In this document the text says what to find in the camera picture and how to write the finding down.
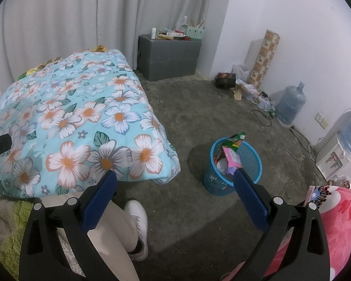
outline black sock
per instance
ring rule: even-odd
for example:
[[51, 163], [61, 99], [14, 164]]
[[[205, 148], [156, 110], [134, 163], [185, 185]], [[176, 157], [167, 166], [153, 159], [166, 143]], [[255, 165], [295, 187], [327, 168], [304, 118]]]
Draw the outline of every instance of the black sock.
[[128, 252], [128, 254], [137, 254], [138, 252], [140, 252], [143, 248], [143, 243], [141, 240], [139, 240], [138, 238], [138, 243], [137, 243], [137, 246], [134, 248], [133, 251], [131, 252]]

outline wall outlet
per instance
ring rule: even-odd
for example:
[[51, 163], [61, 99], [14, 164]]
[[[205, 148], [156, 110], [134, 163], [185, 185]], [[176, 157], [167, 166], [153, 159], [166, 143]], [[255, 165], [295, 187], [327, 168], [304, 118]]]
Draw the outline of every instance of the wall outlet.
[[320, 126], [322, 126], [324, 129], [328, 126], [328, 121], [324, 118], [322, 122], [320, 122]]
[[316, 121], [321, 124], [322, 120], [324, 119], [324, 116], [321, 115], [321, 113], [317, 113], [316, 117], [315, 117]]

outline gray cabinet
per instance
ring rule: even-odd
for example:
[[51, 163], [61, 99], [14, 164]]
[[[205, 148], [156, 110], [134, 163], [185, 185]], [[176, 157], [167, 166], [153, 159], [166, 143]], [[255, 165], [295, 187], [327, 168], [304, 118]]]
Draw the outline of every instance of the gray cabinet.
[[201, 41], [139, 36], [138, 70], [149, 81], [195, 74]]

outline metal bolt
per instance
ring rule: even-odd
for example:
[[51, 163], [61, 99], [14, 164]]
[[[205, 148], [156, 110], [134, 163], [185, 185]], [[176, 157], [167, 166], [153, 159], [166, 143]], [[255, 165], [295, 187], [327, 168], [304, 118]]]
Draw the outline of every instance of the metal bolt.
[[41, 208], [41, 203], [36, 203], [33, 208], [34, 210], [39, 210]]
[[273, 202], [277, 205], [282, 205], [283, 204], [283, 199], [281, 199], [279, 196], [276, 196], [274, 199], [273, 199]]
[[315, 203], [309, 203], [308, 207], [311, 208], [312, 210], [316, 210], [317, 209], [317, 205]]
[[77, 203], [77, 198], [76, 197], [71, 197], [70, 199], [68, 199], [68, 205], [72, 206], [75, 205]]

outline blue floral quilt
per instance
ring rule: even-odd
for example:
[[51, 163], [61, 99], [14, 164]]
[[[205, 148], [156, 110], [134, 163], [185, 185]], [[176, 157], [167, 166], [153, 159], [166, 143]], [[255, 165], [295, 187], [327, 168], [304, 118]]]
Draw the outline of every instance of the blue floral quilt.
[[83, 191], [114, 170], [120, 181], [169, 182], [173, 146], [118, 50], [74, 53], [13, 83], [0, 98], [0, 195]]

